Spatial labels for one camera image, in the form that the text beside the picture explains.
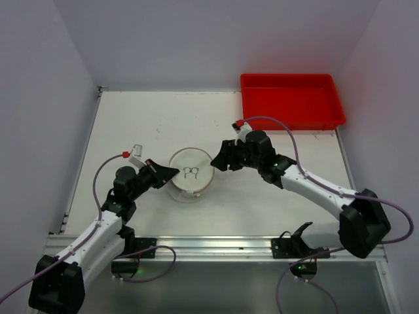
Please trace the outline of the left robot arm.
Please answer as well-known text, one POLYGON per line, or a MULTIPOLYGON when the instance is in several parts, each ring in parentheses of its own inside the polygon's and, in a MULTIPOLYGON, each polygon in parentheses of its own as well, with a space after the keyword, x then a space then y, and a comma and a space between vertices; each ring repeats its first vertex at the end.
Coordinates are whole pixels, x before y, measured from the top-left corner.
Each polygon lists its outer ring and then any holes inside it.
POLYGON ((29 294, 29 307, 43 313, 78 313, 92 281, 119 258, 145 258, 159 249, 156 240, 138 239, 126 224, 136 200, 149 189, 169 183, 179 170, 148 159, 139 169, 121 167, 98 216, 70 245, 38 261, 29 294))

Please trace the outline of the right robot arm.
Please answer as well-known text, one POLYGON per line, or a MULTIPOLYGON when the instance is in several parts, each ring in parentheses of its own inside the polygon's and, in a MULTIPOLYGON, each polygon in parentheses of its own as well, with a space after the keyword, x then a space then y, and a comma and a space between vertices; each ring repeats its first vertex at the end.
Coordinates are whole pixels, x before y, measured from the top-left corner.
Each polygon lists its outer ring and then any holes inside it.
POLYGON ((211 166, 220 171, 255 169, 265 182, 304 197, 336 218, 332 224, 306 222, 279 242, 280 248, 296 257, 343 247, 358 258, 366 258, 391 230, 374 192, 348 190, 311 176, 295 160, 276 153, 264 131, 224 140, 211 166))

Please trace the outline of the white mesh laundry bag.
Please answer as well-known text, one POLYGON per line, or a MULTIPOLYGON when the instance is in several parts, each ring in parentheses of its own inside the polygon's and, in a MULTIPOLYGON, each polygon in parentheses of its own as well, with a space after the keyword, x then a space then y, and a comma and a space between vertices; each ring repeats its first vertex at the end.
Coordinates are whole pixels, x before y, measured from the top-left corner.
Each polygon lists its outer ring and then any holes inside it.
POLYGON ((215 169, 211 165, 212 157, 203 149, 186 147, 172 155, 169 167, 179 173, 170 181, 170 196, 179 203, 194 203, 209 187, 215 169))

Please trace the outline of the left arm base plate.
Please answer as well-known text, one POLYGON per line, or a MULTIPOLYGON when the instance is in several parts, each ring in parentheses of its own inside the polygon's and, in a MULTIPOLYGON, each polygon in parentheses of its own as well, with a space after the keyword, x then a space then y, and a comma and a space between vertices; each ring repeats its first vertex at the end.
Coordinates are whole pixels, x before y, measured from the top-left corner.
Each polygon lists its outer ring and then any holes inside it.
MULTIPOLYGON (((134 253, 137 251, 142 251, 148 249, 149 247, 154 247, 157 244, 157 238, 153 237, 136 237, 134 239, 133 245, 128 249, 125 249, 123 254, 134 253)), ((131 260, 128 262, 121 261, 112 261, 111 263, 111 273, 114 276, 120 275, 130 275, 132 278, 134 275, 140 271, 140 260, 141 259, 152 259, 155 257, 155 251, 147 251, 146 253, 137 254, 134 257, 131 257, 131 260)))

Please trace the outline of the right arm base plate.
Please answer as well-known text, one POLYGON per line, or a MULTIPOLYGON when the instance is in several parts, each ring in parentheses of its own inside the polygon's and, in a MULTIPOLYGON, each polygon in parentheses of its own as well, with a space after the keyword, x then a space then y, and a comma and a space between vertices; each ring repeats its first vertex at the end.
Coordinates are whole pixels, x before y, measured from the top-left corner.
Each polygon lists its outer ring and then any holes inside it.
POLYGON ((300 262, 295 266, 291 266, 290 270, 294 276, 299 279, 311 280, 318 271, 318 259, 330 258, 330 250, 323 247, 310 248, 304 241, 302 236, 309 227, 313 226, 313 222, 306 222, 293 233, 284 231, 278 237, 270 240, 270 249, 273 259, 301 259, 312 254, 321 253, 321 255, 300 262))

